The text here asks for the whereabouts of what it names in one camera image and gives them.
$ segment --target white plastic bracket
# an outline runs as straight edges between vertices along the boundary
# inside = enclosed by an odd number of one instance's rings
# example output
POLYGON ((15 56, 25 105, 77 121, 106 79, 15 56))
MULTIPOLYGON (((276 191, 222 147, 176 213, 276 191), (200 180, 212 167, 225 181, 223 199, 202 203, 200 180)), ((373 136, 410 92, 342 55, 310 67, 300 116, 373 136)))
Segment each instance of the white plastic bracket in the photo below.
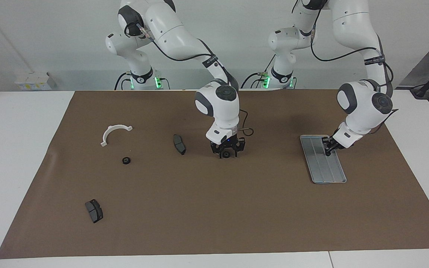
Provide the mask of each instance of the white plastic bracket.
POLYGON ((102 147, 107 146, 107 136, 116 129, 125 129, 126 131, 131 131, 133 127, 127 127, 126 125, 118 124, 118 125, 111 125, 107 128, 107 130, 104 133, 104 136, 102 137, 102 143, 100 144, 102 147))

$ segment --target metal tray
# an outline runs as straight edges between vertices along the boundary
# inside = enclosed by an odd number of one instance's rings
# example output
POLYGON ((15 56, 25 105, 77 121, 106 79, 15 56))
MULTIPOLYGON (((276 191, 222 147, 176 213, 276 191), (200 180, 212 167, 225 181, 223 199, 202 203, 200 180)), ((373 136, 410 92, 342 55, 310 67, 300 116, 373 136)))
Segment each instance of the metal tray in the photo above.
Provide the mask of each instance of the metal tray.
POLYGON ((328 138, 328 136, 301 136, 301 144, 312 181, 317 184, 346 183, 347 178, 345 177, 337 152, 332 151, 330 156, 326 156, 322 143, 323 138, 328 138))

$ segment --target black rubber grommet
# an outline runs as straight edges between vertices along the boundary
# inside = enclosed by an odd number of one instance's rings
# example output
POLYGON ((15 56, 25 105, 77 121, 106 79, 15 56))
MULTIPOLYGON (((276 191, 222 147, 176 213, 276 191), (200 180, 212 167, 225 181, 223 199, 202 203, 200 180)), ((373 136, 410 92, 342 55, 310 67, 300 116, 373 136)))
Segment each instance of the black rubber grommet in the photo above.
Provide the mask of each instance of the black rubber grommet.
POLYGON ((124 163, 124 165, 128 165, 130 164, 131 160, 129 157, 124 157, 124 159, 122 159, 122 163, 124 163))

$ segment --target brown mat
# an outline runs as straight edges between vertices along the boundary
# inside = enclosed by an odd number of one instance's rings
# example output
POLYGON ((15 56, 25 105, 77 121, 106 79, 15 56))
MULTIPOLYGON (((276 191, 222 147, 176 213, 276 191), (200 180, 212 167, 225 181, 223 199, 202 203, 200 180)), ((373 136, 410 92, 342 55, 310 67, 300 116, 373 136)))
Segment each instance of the brown mat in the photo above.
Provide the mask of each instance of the brown mat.
POLYGON ((221 160, 193 92, 76 92, 0 258, 429 248, 429 201, 388 129, 339 152, 346 184, 315 185, 299 136, 344 119, 336 91, 242 92, 241 103, 256 133, 221 160), (113 124, 133 131, 101 147, 113 124))

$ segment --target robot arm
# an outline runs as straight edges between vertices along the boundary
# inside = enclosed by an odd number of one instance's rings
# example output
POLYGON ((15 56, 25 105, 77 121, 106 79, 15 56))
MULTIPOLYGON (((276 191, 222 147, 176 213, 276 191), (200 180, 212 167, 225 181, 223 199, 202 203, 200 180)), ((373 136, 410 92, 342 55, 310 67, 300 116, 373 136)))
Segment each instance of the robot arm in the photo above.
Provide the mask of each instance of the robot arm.
POLYGON ((196 59, 214 79, 196 92, 196 107, 214 117, 206 137, 221 146, 237 139, 239 89, 237 81, 218 57, 199 39, 194 38, 175 13, 171 0, 136 0, 121 2, 119 22, 129 36, 146 36, 168 58, 175 61, 196 59))
POLYGON ((121 33, 111 33, 105 38, 105 44, 109 51, 124 58, 130 66, 131 83, 135 90, 153 90, 162 88, 148 56, 143 51, 138 51, 148 44, 148 39, 139 37, 126 37, 121 33))
POLYGON ((351 147, 386 120, 393 107, 390 99, 393 88, 380 38, 370 21, 367 0, 299 0, 293 9, 296 25, 277 30, 270 36, 270 46, 277 57, 269 74, 269 87, 285 88, 288 85, 295 63, 292 50, 311 47, 315 21, 324 7, 332 10, 336 41, 359 50, 368 75, 365 80, 345 83, 339 89, 337 102, 347 113, 347 118, 325 141, 325 152, 329 155, 332 150, 351 147))
POLYGON ((337 102, 347 113, 326 142, 326 153, 349 148, 380 125, 392 113, 392 79, 388 77, 382 43, 375 33, 369 16, 367 0, 329 0, 332 10, 334 37, 343 46, 360 51, 364 58, 367 79, 343 84, 337 102))

